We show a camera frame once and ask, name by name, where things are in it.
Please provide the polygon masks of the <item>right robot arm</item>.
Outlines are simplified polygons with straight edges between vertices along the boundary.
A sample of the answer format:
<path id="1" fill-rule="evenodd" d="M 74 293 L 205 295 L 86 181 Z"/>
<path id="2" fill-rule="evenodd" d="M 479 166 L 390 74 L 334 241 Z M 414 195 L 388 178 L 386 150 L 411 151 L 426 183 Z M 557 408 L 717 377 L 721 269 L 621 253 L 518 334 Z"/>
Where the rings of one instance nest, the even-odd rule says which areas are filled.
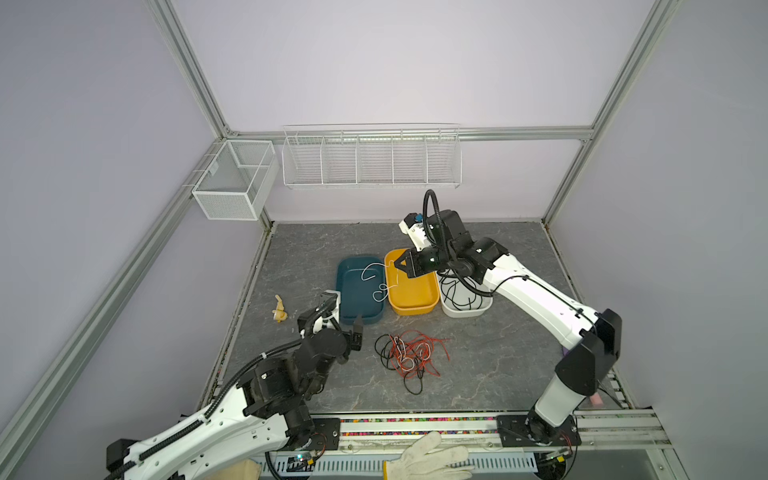
<path id="1" fill-rule="evenodd" d="M 551 444 L 620 358 L 621 316 L 611 309 L 597 311 L 557 290 L 499 242 L 473 239 L 453 210 L 431 216 L 410 213 L 399 229 L 413 246 L 395 260 L 398 270 L 410 278 L 447 271 L 479 296 L 500 295 L 566 349 L 523 422 L 524 437 L 536 445 Z"/>

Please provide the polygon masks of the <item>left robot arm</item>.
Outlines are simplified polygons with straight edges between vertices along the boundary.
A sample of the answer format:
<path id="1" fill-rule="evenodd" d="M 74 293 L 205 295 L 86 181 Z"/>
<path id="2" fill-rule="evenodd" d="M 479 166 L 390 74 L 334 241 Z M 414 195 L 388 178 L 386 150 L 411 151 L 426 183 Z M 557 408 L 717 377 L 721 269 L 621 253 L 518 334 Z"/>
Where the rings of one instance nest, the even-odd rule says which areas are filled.
<path id="1" fill-rule="evenodd" d="M 315 331 L 309 314 L 298 339 L 249 361 L 209 405 L 145 440 L 119 439 L 107 449 L 111 479 L 198 479 L 244 459 L 328 442 L 307 402 L 321 393 L 334 364 L 361 349 L 364 322 L 333 321 Z"/>

